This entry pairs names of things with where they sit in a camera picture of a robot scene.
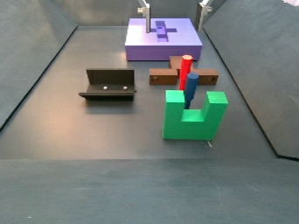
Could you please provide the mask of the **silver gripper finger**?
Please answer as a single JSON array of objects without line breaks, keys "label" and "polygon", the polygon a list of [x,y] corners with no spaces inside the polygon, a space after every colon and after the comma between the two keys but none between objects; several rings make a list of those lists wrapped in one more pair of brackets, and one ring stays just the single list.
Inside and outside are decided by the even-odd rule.
[{"label": "silver gripper finger", "polygon": [[143,15],[145,19],[145,32],[151,32],[151,5],[145,0],[137,0],[140,7],[137,13]]},{"label": "silver gripper finger", "polygon": [[199,25],[197,25],[197,31],[201,30],[204,17],[212,11],[211,3],[212,3],[212,0],[201,0],[201,2],[199,3]]}]

